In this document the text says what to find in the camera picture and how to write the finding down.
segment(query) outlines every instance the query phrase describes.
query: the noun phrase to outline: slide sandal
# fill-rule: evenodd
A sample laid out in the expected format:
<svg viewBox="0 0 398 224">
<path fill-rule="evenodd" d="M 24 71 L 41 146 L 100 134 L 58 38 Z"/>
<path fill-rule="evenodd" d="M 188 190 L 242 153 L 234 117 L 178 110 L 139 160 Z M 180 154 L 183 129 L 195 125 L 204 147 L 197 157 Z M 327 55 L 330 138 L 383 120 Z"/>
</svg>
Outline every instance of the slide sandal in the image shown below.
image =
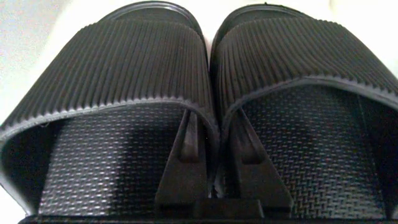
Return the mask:
<svg viewBox="0 0 398 224">
<path fill-rule="evenodd" d="M 220 27 L 210 75 L 220 196 L 271 218 L 398 218 L 398 80 L 348 30 L 246 6 Z"/>
<path fill-rule="evenodd" d="M 0 183 L 27 219 L 163 217 L 207 198 L 220 137 L 205 49 L 166 2 L 79 31 L 0 129 Z"/>
</svg>

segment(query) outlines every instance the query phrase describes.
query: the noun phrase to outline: ribbed strap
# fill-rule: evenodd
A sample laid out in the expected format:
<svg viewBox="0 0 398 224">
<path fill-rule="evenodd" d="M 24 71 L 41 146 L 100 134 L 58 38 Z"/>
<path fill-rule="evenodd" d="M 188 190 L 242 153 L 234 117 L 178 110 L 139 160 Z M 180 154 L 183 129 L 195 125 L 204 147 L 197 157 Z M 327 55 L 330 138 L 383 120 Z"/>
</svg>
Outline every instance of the ribbed strap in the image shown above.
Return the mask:
<svg viewBox="0 0 398 224">
<path fill-rule="evenodd" d="M 217 145 L 206 52 L 194 30 L 132 20 L 85 27 L 3 123 L 0 140 L 39 123 L 139 103 L 177 103 L 193 110 Z"/>
<path fill-rule="evenodd" d="M 321 84 L 353 91 L 398 108 L 398 81 L 352 33 L 306 18 L 246 22 L 217 46 L 217 102 L 223 139 L 245 102 L 293 85 Z"/>
</svg>

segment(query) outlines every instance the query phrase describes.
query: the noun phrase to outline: white surface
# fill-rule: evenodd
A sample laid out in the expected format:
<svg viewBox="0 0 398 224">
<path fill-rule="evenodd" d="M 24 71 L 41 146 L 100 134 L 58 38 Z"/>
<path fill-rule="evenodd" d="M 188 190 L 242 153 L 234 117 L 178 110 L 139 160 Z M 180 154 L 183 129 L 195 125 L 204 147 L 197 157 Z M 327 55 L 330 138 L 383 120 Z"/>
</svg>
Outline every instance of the white surface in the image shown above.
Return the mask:
<svg viewBox="0 0 398 224">
<path fill-rule="evenodd" d="M 0 123 L 15 108 L 60 49 L 82 27 L 136 1 L 0 0 Z M 208 49 L 224 18 L 250 0 L 174 0 L 201 25 Z M 336 21 L 360 38 L 398 76 L 398 5 L 395 1 L 276 0 L 317 19 Z M 24 212 L 0 189 L 0 223 Z"/>
</svg>

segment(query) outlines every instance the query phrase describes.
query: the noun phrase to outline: black plastic piece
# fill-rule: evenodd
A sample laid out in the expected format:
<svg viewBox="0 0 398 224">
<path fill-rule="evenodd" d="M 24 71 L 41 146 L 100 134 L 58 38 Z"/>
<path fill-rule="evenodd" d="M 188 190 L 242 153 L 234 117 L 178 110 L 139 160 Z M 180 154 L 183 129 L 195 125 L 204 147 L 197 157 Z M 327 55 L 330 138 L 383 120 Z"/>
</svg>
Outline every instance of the black plastic piece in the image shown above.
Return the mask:
<svg viewBox="0 0 398 224">
<path fill-rule="evenodd" d="M 200 120 L 186 111 L 156 192 L 158 217 L 176 216 L 181 213 L 178 208 L 189 207 L 196 200 L 207 198 L 204 143 Z M 174 207 L 177 208 L 175 213 L 172 211 Z"/>
<path fill-rule="evenodd" d="M 193 218 L 252 220 L 264 218 L 264 214 L 260 201 L 256 199 L 205 199 L 196 202 Z"/>
<path fill-rule="evenodd" d="M 268 217 L 290 217 L 293 199 L 243 110 L 236 112 L 229 139 L 239 197 L 259 199 Z"/>
</svg>

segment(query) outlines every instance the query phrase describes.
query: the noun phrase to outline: woven pattern footbed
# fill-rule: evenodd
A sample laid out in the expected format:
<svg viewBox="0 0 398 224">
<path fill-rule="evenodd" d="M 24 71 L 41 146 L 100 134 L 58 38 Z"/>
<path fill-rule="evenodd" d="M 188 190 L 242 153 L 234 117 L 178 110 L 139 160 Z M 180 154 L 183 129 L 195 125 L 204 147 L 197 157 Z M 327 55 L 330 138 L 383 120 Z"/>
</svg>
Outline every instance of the woven pattern footbed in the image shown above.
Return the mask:
<svg viewBox="0 0 398 224">
<path fill-rule="evenodd" d="M 143 105 L 66 120 L 39 213 L 153 216 L 182 114 L 179 106 Z"/>
<path fill-rule="evenodd" d="M 294 198 L 293 217 L 384 217 L 358 98 L 301 86 L 243 106 Z"/>
</svg>

